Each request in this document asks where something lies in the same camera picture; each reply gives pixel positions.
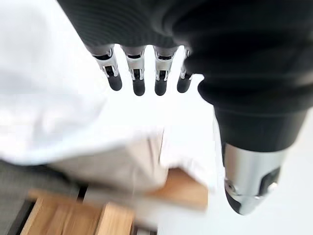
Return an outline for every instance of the wooden board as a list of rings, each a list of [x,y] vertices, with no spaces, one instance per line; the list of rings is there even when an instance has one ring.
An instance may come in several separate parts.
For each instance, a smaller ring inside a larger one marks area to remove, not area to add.
[[[101,208],[40,190],[29,198],[36,203],[21,235],[94,235]]]
[[[95,235],[129,235],[133,220],[133,211],[108,203],[102,212]]]
[[[179,168],[170,169],[165,186],[146,195],[183,206],[205,210],[208,189]]]

